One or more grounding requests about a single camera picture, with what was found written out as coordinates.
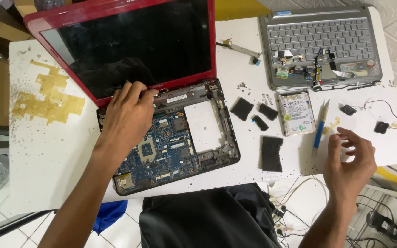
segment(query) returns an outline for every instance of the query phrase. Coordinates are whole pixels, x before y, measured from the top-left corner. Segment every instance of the motherboard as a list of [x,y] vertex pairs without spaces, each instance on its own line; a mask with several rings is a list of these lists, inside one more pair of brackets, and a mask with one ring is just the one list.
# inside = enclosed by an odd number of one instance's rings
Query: motherboard
[[[196,153],[184,107],[209,100],[216,101],[218,123],[222,125],[226,140],[216,150]],[[151,128],[113,176],[119,195],[150,189],[239,160],[238,145],[218,79],[158,94],[154,107]],[[105,113],[105,109],[97,111],[101,131]]]

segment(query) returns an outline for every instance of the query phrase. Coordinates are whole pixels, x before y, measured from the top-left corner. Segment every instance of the black lcd screen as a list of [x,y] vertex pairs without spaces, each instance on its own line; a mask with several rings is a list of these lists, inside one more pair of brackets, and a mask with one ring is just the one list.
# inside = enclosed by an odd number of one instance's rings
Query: black lcd screen
[[211,70],[206,0],[176,0],[41,34],[97,99],[127,81],[151,86]]

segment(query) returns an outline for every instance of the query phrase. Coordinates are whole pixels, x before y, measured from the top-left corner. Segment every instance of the silver keyboard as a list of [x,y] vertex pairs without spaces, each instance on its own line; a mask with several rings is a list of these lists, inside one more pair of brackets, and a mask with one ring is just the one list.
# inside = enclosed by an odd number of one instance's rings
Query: silver keyboard
[[274,52],[282,50],[290,50],[293,55],[306,54],[307,62],[315,60],[320,48],[335,53],[335,62],[374,58],[367,18],[268,25],[267,30],[273,64],[280,63],[279,58],[273,57]]

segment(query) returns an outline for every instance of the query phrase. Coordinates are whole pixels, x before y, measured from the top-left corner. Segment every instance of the blue knife handle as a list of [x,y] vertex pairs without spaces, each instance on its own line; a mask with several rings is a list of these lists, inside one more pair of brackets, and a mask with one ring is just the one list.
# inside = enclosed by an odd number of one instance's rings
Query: blue knife handle
[[313,144],[314,148],[319,147],[319,142],[321,141],[321,135],[323,134],[323,128],[324,128],[324,121],[320,121],[318,125],[318,132],[316,132],[316,137],[315,137],[315,143]]

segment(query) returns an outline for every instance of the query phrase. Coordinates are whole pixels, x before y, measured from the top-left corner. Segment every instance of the white table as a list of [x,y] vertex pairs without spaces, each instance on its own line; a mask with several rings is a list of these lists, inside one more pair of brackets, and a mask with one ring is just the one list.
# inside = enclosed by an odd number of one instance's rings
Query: white table
[[[397,115],[397,89],[389,87],[389,81],[393,80],[394,75],[383,27],[378,12],[373,8],[371,13],[384,72],[382,86],[353,91],[310,91],[310,98],[315,118],[324,100],[330,99],[326,125],[329,126],[329,122],[334,123],[334,118],[339,116],[340,126],[354,130],[363,138],[373,142],[376,147],[375,157],[378,166],[395,165],[397,164],[397,129],[389,129],[384,135],[373,132],[376,121],[388,123],[395,121],[389,107],[383,102],[377,102],[369,105],[372,109],[358,110],[352,116],[345,115],[338,108],[339,104],[362,106],[369,99],[386,100]],[[257,18],[216,22],[217,42],[230,37],[239,46],[254,51],[262,50]],[[11,43],[11,108],[20,91],[35,93],[39,99],[44,97],[39,94],[40,85],[35,82],[35,79],[38,73],[47,74],[48,69],[30,64],[31,59],[57,66],[57,63],[37,41]],[[254,104],[262,102],[262,93],[268,93],[275,99],[275,93],[270,90],[267,83],[264,61],[260,66],[254,66],[249,64],[249,59],[247,55],[217,47],[217,75],[229,107],[234,105],[238,97],[243,97]],[[241,88],[237,89],[242,82],[247,86],[247,89],[243,89],[244,92]],[[10,185],[14,213],[59,208],[80,178],[99,136],[95,114],[96,105],[71,79],[67,80],[67,86],[63,92],[85,98],[82,114],[70,114],[65,124],[53,122],[46,125],[46,119],[36,116],[31,121],[27,115],[22,119],[14,118],[12,115],[10,117]],[[283,173],[269,173],[259,169],[261,136],[283,137],[283,134],[278,120],[267,120],[265,116],[257,112],[256,108],[249,117],[254,114],[260,115],[270,127],[266,132],[261,132],[249,119],[241,121],[231,114],[241,153],[241,159],[237,164],[126,197],[117,195],[111,182],[103,201],[190,192],[322,173],[328,135],[323,137],[317,157],[311,158],[315,133],[284,138],[280,151]],[[216,131],[216,123],[209,119],[214,117],[210,105],[208,103],[194,105],[187,108],[185,112],[197,150],[217,145],[218,139],[215,137],[218,131]]]

